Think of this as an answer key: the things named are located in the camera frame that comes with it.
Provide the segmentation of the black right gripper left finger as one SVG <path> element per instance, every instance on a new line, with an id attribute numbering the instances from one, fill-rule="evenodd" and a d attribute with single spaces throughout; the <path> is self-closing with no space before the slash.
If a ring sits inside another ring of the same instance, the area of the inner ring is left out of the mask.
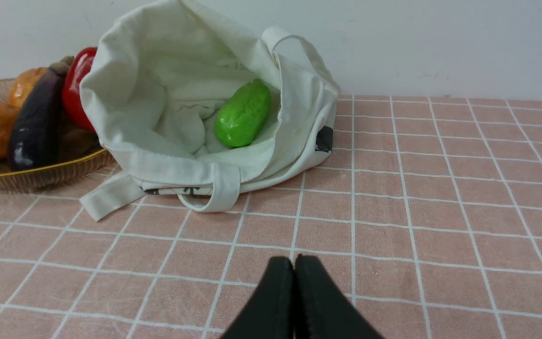
<path id="1" fill-rule="evenodd" d="M 294 287 L 292 262 L 285 256 L 273 256 L 254 293 L 221 337 L 291 339 L 294 335 Z"/>

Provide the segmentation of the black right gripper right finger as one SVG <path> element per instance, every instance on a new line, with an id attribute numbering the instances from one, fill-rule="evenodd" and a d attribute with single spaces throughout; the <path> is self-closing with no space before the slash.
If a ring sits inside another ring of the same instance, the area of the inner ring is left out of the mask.
<path id="1" fill-rule="evenodd" d="M 297 339 L 382 339 L 342 294 L 318 257 L 297 256 L 295 278 Z"/>

